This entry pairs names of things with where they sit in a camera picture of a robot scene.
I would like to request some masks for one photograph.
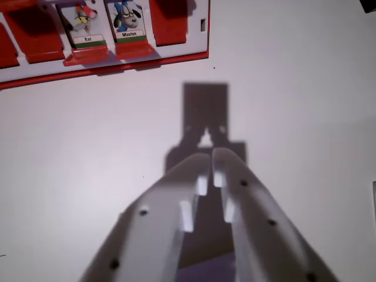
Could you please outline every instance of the black dot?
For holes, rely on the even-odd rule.
[[[147,215],[148,212],[149,212],[148,210],[142,209],[142,210],[139,211],[139,215],[145,216],[145,215]]]
[[[314,274],[313,272],[308,272],[305,277],[306,277],[307,281],[309,281],[309,282],[316,282],[317,281],[316,274]]]
[[[115,270],[119,267],[120,263],[117,259],[113,259],[111,262],[110,262],[110,269],[112,270]]]
[[[246,180],[244,180],[244,179],[241,179],[240,185],[242,185],[244,187],[247,187],[248,186],[248,182]]]
[[[271,226],[276,226],[277,225],[277,222],[273,219],[269,219],[268,220],[268,223],[271,225]]]

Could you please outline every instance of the white surface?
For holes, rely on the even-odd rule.
[[[120,65],[123,63],[133,63],[141,61],[150,61],[160,58],[169,58],[174,56],[182,56],[193,53],[205,52],[207,50],[207,29],[206,31],[201,31],[201,19],[207,19],[208,2],[206,0],[195,0],[196,6],[192,14],[188,16],[188,34],[187,41],[183,44],[177,45],[167,45],[167,46],[156,46],[156,41],[153,33],[152,17],[150,14],[150,6],[148,0],[136,0],[137,4],[142,6],[143,20],[145,24],[147,41],[154,48],[155,52],[144,57],[132,58],[127,60],[117,60],[115,57],[115,41],[112,35],[112,30],[110,22],[108,21],[108,16],[105,8],[105,3],[103,0],[96,1],[95,4],[91,3],[91,0],[86,0],[85,2],[92,9],[98,12],[98,20],[100,20],[102,25],[102,35],[107,43],[109,50],[109,57],[98,63],[91,63],[85,65],[76,66],[64,66],[64,60],[55,60],[49,62],[41,63],[28,63],[25,54],[21,51],[17,44],[4,16],[0,13],[0,23],[2,23],[11,38],[14,47],[18,53],[18,63],[19,66],[14,66],[11,68],[5,68],[0,70],[0,82],[16,80],[22,78],[31,78],[35,76],[48,75],[52,73],[62,73],[79,71],[87,68],[98,68],[101,66],[112,66]],[[61,41],[63,44],[63,53],[65,58],[67,58],[72,53],[72,47],[69,43],[68,36],[64,30],[60,17],[56,10],[56,4],[48,4],[46,2],[55,2],[54,0],[39,1],[39,6],[46,5],[48,8],[46,12],[52,15],[52,19],[55,23],[56,29],[58,30]],[[76,2],[75,0],[61,0],[59,3],[65,2]]]
[[[78,281],[163,174],[183,82],[211,81],[229,84],[230,140],[329,268],[375,281],[375,50],[357,0],[218,0],[209,59],[1,91],[0,280]]]

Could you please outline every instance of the cartoon character card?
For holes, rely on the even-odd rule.
[[[58,11],[72,47],[78,49],[106,44],[96,10],[84,2],[77,2],[59,5]]]
[[[132,0],[108,2],[108,14],[117,43],[146,39],[142,8]]]

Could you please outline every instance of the cartoon dog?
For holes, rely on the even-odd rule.
[[[87,33],[90,32],[90,21],[95,19],[97,12],[95,10],[91,10],[87,5],[81,6],[80,4],[76,4],[76,17],[75,20],[77,25],[72,26],[71,30],[73,31],[80,31],[84,29]]]
[[[137,28],[139,25],[138,18],[141,18],[141,15],[128,6],[127,0],[124,0],[122,4],[115,3],[114,6],[118,13],[113,20],[113,26],[118,28],[118,32],[127,31],[128,28]]]

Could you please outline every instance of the label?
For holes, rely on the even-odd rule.
[[[90,43],[90,42],[103,41],[103,40],[104,39],[101,34],[73,37],[74,44]]]
[[[137,37],[137,36],[143,36],[143,30],[136,29],[135,31],[122,31],[116,33],[116,38],[130,38],[130,37]]]

